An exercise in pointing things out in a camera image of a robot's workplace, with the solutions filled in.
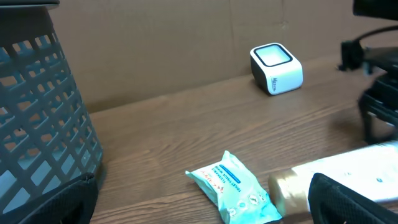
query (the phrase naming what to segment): gray plastic basket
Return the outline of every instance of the gray plastic basket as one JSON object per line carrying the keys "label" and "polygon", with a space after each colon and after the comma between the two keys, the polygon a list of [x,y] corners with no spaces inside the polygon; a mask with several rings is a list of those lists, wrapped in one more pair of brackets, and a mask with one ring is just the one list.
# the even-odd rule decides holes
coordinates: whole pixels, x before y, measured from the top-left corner
{"label": "gray plastic basket", "polygon": [[0,214],[101,164],[46,7],[0,8],[0,141]]}

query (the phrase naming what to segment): light green plastic packet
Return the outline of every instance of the light green plastic packet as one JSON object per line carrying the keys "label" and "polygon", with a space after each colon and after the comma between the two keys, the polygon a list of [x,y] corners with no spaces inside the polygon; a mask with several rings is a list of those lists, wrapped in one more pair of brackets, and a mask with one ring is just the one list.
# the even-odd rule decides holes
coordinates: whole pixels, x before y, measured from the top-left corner
{"label": "light green plastic packet", "polygon": [[282,218],[257,178],[228,151],[221,161],[185,174],[218,206],[227,224],[263,224]]}

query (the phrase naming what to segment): small white electronic device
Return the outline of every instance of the small white electronic device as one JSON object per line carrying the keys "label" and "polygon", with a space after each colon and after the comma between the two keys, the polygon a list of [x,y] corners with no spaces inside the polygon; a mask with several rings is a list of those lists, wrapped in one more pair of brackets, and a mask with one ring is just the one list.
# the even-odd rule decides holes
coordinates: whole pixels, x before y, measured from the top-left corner
{"label": "small white electronic device", "polygon": [[250,51],[250,58],[254,79],[270,95],[294,90],[303,84],[301,63],[282,44],[255,47]]}

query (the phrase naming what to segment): wire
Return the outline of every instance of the wire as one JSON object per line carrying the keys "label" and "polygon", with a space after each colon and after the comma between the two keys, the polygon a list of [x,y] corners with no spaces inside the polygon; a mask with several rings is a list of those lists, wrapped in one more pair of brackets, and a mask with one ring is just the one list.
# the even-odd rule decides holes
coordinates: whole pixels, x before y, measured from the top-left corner
{"label": "wire", "polygon": [[367,32],[367,33],[362,34],[361,36],[357,37],[356,39],[353,40],[353,42],[360,41],[361,39],[372,36],[374,34],[380,34],[382,32],[388,32],[388,31],[393,31],[393,30],[398,30],[398,26],[389,26],[389,27],[383,27],[380,29],[372,30],[370,32]]}

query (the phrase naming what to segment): cardboard backdrop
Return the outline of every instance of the cardboard backdrop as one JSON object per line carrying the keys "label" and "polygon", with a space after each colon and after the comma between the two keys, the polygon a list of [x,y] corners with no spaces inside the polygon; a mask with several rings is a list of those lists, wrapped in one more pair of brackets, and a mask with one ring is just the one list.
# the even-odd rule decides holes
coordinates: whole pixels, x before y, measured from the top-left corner
{"label": "cardboard backdrop", "polygon": [[[300,61],[398,22],[354,17],[347,0],[67,0],[50,11],[89,111],[250,74],[249,51]],[[386,45],[396,33],[367,40]]]}

